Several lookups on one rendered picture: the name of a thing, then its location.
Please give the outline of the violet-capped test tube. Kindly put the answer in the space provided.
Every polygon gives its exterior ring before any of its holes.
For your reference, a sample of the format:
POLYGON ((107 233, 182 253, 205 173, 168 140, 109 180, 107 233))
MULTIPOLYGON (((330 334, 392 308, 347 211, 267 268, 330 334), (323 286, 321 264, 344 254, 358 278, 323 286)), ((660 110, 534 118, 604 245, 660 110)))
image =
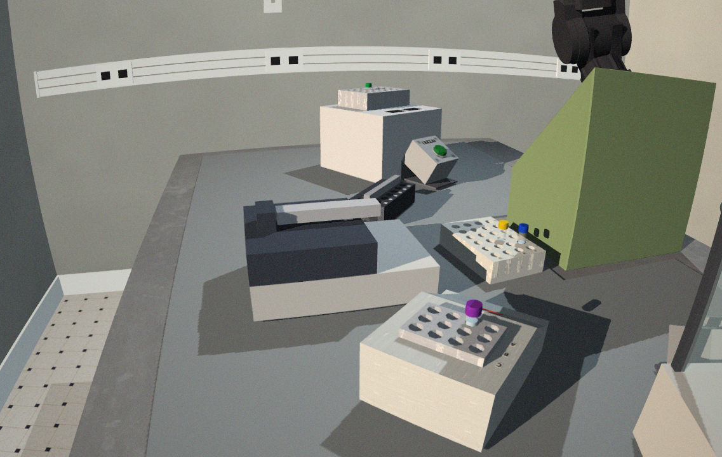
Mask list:
POLYGON ((465 305, 465 323, 470 326, 479 325, 479 316, 481 316, 483 304, 476 299, 471 299, 465 305))

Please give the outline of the cream tube rack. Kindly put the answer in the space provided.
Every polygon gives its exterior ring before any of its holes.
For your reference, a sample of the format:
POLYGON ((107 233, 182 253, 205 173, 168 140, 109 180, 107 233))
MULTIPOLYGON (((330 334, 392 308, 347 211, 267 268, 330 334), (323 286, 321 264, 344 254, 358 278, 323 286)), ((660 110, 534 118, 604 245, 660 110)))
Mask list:
POLYGON ((509 227, 499 240, 498 225, 491 216, 442 223, 439 243, 489 284, 542 272, 546 251, 527 238, 518 243, 509 227))

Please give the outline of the dark grey bench mat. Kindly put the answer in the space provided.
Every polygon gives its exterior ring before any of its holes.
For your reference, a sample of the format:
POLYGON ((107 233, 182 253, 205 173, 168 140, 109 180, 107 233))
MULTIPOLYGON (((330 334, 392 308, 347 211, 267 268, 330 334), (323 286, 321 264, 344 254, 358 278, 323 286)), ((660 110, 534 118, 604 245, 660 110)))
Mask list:
POLYGON ((405 304, 254 321, 243 206, 351 199, 375 184, 321 147, 203 156, 157 373, 146 457, 643 457, 633 430, 702 275, 676 258, 563 280, 489 284, 440 223, 506 217, 512 167, 471 145, 401 220, 451 290, 547 319, 540 356, 482 452, 359 399, 360 342, 405 304))

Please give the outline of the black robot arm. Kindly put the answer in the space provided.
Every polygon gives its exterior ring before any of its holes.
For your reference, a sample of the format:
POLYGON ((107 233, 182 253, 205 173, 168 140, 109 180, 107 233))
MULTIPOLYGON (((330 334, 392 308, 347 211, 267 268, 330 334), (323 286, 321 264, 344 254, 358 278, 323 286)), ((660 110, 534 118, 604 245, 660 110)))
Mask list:
POLYGON ((622 56, 632 32, 625 0, 555 0, 552 40, 562 63, 577 64, 581 82, 595 67, 627 70, 622 56), (603 9, 582 11, 593 8, 603 9))

